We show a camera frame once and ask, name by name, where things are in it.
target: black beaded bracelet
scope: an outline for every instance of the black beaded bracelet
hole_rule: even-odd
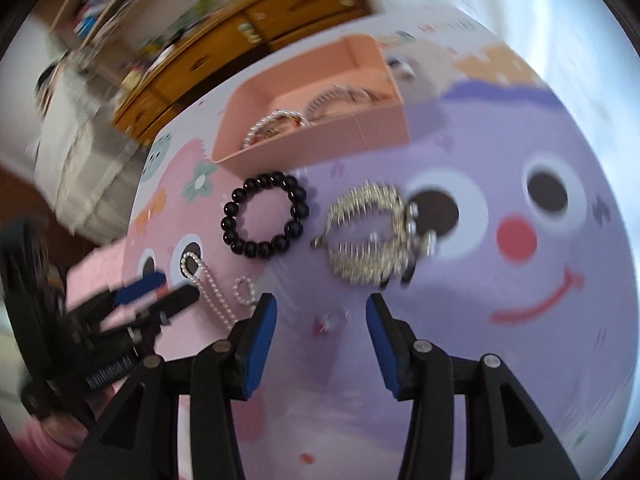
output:
[[[236,219],[240,211],[239,204],[255,193],[263,189],[281,187],[289,195],[291,200],[291,220],[284,225],[284,234],[274,236],[270,242],[252,242],[242,240],[236,231]],[[222,239],[231,247],[235,254],[244,254],[247,258],[260,256],[262,259],[271,258],[275,253],[285,253],[289,249],[291,240],[302,236],[302,220],[309,216],[309,206],[305,202],[306,191],[298,184],[298,180],[292,175],[285,175],[281,171],[267,174],[262,173],[256,178],[248,178],[231,193],[233,202],[227,202],[224,207],[225,217],[220,222],[224,231]]]

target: open box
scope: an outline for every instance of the open box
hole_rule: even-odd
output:
[[[244,138],[261,118],[280,108],[304,112],[335,84],[374,90],[381,99],[333,102],[314,124],[242,150]],[[404,105],[385,56],[374,38],[355,34],[293,57],[238,87],[226,106],[212,158],[247,178],[408,143]]]

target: cartoon mouth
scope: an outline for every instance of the cartoon mouth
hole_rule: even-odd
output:
[[[572,288],[580,290],[584,285],[584,276],[574,273],[569,267],[564,268],[564,282],[541,303],[527,308],[515,310],[496,310],[491,314],[492,323],[516,324],[536,319],[547,310],[556,306]]]

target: person's hand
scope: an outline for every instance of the person's hand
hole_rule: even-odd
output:
[[[114,389],[109,386],[92,399],[88,399],[96,418],[99,417],[114,395]],[[49,436],[62,447],[78,450],[84,442],[88,431],[73,415],[57,412],[42,421],[42,427]]]

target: wooden drawer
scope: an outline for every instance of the wooden drawer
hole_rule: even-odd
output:
[[[362,18],[366,15],[366,9],[355,9],[348,10],[347,12],[341,12],[340,14],[336,14],[335,16],[325,18],[324,20],[318,20],[317,22],[313,22],[306,27],[301,27],[298,30],[294,30],[289,34],[281,36],[277,40],[270,41],[269,47],[271,50],[278,50],[280,48],[283,48],[284,46],[287,46],[288,44],[295,43],[296,41],[306,38],[307,36],[311,36],[316,32],[327,30],[328,28],[335,27],[336,25],[340,25],[341,23],[350,22],[351,20],[357,20],[358,18]]]
[[[243,14],[219,24],[181,52],[153,81],[154,89],[175,102],[207,76],[248,52],[262,38]]]
[[[172,106],[167,111],[164,112],[160,117],[158,117],[152,124],[149,126],[142,135],[138,137],[138,142],[143,144],[144,146],[151,146],[151,144],[156,139],[156,135],[162,130],[167,124],[173,121],[178,114],[182,111],[177,105]]]
[[[327,18],[338,12],[361,8],[360,0],[263,0],[248,13],[267,40]]]
[[[127,106],[115,126],[137,139],[168,107],[166,102],[145,89]]]

